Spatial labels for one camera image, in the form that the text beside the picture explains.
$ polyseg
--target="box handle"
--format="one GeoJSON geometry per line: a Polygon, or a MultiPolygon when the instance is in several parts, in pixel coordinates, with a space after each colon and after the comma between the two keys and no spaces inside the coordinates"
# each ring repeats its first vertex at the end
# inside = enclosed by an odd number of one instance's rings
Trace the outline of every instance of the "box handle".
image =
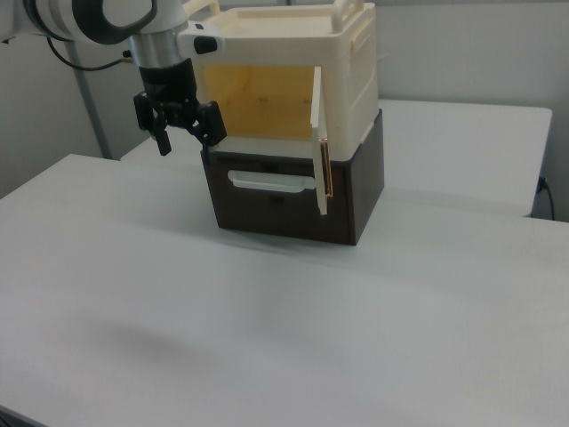
{"type": "Polygon", "coordinates": [[[210,6],[210,13],[212,15],[219,15],[221,13],[220,3],[218,0],[191,0],[184,4],[184,11],[188,18],[194,13],[201,11],[205,7],[210,6]]]}
{"type": "Polygon", "coordinates": [[[344,13],[354,4],[354,13],[364,9],[364,0],[335,0],[332,7],[332,32],[341,33],[344,29],[344,13]]]}
{"type": "Polygon", "coordinates": [[[233,182],[233,185],[239,189],[260,189],[281,193],[300,193],[305,189],[315,189],[317,187],[316,180],[311,176],[229,171],[228,178],[233,182]]]}

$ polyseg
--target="table surface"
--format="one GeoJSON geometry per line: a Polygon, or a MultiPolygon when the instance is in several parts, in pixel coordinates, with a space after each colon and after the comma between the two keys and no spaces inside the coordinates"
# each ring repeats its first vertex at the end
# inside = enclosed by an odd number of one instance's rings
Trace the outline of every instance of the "table surface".
{"type": "Polygon", "coordinates": [[[381,197],[357,247],[274,238],[72,156],[0,236],[0,405],[48,426],[569,423],[564,223],[381,197]]]}
{"type": "MultiPolygon", "coordinates": [[[[549,109],[380,101],[385,198],[527,216],[551,120],[549,109]]],[[[185,170],[199,165],[197,140],[169,130],[172,153],[144,141],[122,160],[185,170]]]]}

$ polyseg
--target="black cable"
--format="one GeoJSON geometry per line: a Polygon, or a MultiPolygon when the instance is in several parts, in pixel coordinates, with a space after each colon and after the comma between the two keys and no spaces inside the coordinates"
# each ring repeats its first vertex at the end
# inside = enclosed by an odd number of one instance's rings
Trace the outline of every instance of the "black cable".
{"type": "Polygon", "coordinates": [[[109,64],[101,65],[100,67],[81,67],[81,66],[75,65],[74,63],[69,62],[68,60],[63,58],[61,56],[61,54],[58,52],[58,50],[55,48],[55,46],[53,45],[53,41],[52,41],[51,37],[47,37],[47,44],[50,46],[50,49],[52,49],[53,54],[55,56],[57,56],[58,60],[60,60],[65,65],[67,65],[73,69],[78,69],[79,71],[101,71],[103,69],[111,68],[111,67],[114,67],[115,65],[120,64],[121,62],[124,62],[124,60],[121,59],[121,60],[114,60],[114,61],[110,62],[109,64]]]}
{"type": "Polygon", "coordinates": [[[0,427],[10,427],[10,424],[0,415],[0,427]]]}
{"type": "Polygon", "coordinates": [[[551,189],[549,188],[549,184],[547,181],[543,183],[543,188],[548,192],[549,196],[549,204],[551,205],[551,220],[555,220],[555,207],[553,206],[553,196],[551,195],[551,189]]]}

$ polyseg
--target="brown box base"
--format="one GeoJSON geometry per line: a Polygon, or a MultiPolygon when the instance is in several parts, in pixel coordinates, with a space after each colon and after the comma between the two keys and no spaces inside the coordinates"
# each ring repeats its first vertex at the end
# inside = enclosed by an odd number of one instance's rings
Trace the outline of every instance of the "brown box base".
{"type": "Polygon", "coordinates": [[[311,159],[217,153],[210,165],[204,162],[204,169],[218,225],[356,245],[383,190],[381,110],[356,154],[349,161],[332,162],[333,197],[327,215],[318,210],[315,190],[289,194],[240,189],[228,178],[231,170],[314,176],[313,167],[311,159]]]}

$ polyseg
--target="drawer handle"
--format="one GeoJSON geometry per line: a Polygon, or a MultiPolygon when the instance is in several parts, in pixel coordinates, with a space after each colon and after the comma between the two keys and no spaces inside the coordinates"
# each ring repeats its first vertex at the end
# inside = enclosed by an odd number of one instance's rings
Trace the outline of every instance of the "drawer handle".
{"type": "Polygon", "coordinates": [[[311,176],[229,171],[228,178],[239,189],[300,193],[305,189],[315,189],[317,187],[316,180],[311,176]]]}

